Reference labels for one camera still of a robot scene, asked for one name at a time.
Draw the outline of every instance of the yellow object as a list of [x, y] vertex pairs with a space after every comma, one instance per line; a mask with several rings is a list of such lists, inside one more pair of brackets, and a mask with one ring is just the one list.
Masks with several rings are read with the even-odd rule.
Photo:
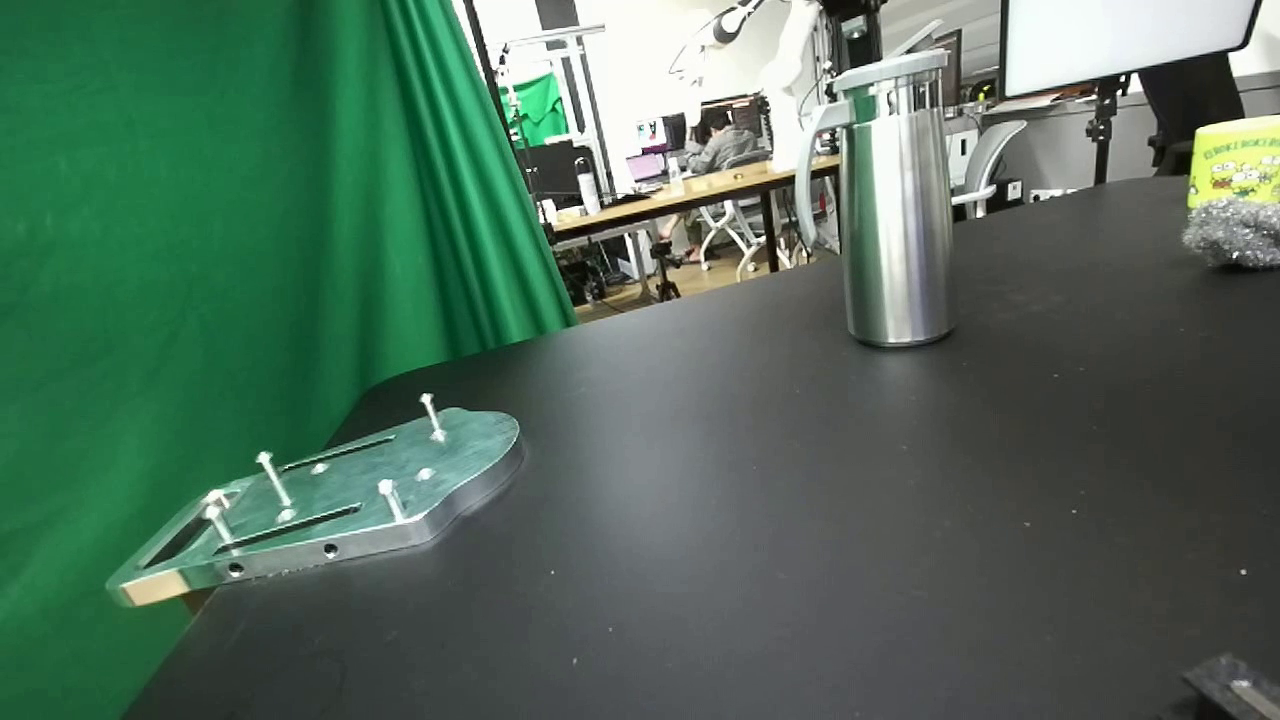
[[1195, 131], [1189, 208], [1280, 206], [1280, 118], [1205, 126]]

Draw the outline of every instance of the table surface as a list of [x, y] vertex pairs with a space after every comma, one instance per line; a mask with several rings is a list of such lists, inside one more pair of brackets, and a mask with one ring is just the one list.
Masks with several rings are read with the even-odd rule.
[[[813, 161], [815, 175], [827, 175], [835, 170], [840, 170], [840, 157], [815, 157]], [[745, 170], [710, 173], [710, 175], [688, 175], [685, 190], [669, 185], [669, 190], [660, 190], [660, 193], [654, 193], [643, 199], [612, 206], [612, 208], [601, 208], [594, 216], [562, 212], [552, 222], [552, 238], [563, 239], [563, 238], [590, 238], [590, 232], [605, 232], [605, 227], [619, 227], [619, 226], [641, 226], [641, 222], [654, 222], [654, 216], [669, 216], [669, 212], [696, 208], [696, 206], [715, 206], [715, 199], [729, 199], [729, 197], [774, 193], [774, 190], [793, 185], [793, 179], [795, 179], [795, 173], [774, 170], [768, 161], [745, 164]]]
[[232, 585], [138, 716], [1177, 716], [1280, 675], [1280, 277], [1139, 179], [958, 227], [958, 337], [840, 269], [372, 389], [509, 409], [529, 468], [418, 555]]

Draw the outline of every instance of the table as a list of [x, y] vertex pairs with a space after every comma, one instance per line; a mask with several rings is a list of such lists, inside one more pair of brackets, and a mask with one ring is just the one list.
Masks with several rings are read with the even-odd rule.
[[372, 389], [509, 409], [426, 555], [232, 585], [138, 716], [1173, 716], [1280, 675], [1280, 277], [1139, 179], [958, 227], [958, 337], [874, 354], [822, 261]]
[[[815, 175], [835, 175], [840, 173], [840, 157], [815, 157], [813, 173]], [[724, 170], [724, 173], [710, 173], [710, 175], [688, 175], [679, 190], [669, 185], [669, 190], [660, 190], [660, 193], [654, 193], [643, 199], [612, 206], [612, 208], [601, 208], [594, 216], [562, 212], [552, 222], [552, 239], [597, 238], [597, 232], [643, 226], [643, 222], [655, 222], [655, 216], [672, 216], [672, 212], [715, 206], [715, 199], [734, 199], [734, 197], [762, 197], [765, 239], [768, 239], [768, 274], [777, 274], [774, 193], [784, 190], [784, 185], [795, 185], [795, 173], [774, 170], [768, 161]]]

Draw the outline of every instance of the stainless steel bottle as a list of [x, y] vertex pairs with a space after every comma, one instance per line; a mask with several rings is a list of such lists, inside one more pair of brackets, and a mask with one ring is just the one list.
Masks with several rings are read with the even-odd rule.
[[877, 349], [951, 331], [951, 193], [943, 154], [942, 47], [854, 70], [840, 100], [806, 129], [795, 170], [802, 232], [813, 246], [813, 138], [840, 129], [845, 323]]

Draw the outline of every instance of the desk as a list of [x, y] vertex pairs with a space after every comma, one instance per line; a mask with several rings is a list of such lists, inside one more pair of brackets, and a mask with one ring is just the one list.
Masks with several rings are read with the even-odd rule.
[[426, 555], [218, 592], [134, 711], [1130, 720], [1216, 653], [1280, 675], [1280, 274], [1182, 227], [1182, 179], [960, 226], [920, 354], [845, 341], [822, 261], [397, 378], [339, 436], [434, 389], [529, 471]]
[[[835, 157], [822, 157], [822, 161], [813, 161], [813, 173], [815, 175], [835, 175], [840, 161]], [[628, 227], [628, 226], [643, 226], [643, 222], [655, 222], [655, 216], [672, 216], [672, 212], [715, 206], [715, 199], [734, 199], [734, 197], [762, 197], [765, 239], [768, 239], [768, 274], [777, 274], [774, 193], [784, 190], [784, 185], [795, 185], [795, 173], [777, 173], [777, 170], [768, 170], [768, 161], [745, 164], [745, 170], [710, 173], [710, 175], [688, 175], [685, 190], [660, 190], [660, 193], [654, 193], [643, 199], [612, 206], [612, 208], [601, 208], [594, 216], [562, 212], [552, 222], [552, 239]]]

